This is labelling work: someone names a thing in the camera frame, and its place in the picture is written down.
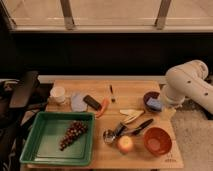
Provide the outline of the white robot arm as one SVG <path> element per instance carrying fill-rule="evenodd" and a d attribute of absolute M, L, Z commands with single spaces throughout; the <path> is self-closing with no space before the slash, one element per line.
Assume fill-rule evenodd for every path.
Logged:
<path fill-rule="evenodd" d="M 180 107 L 188 97 L 199 104 L 208 120 L 213 120 L 213 85 L 205 81 L 209 74 L 201 60 L 192 60 L 170 68 L 159 98 L 168 108 Z"/>

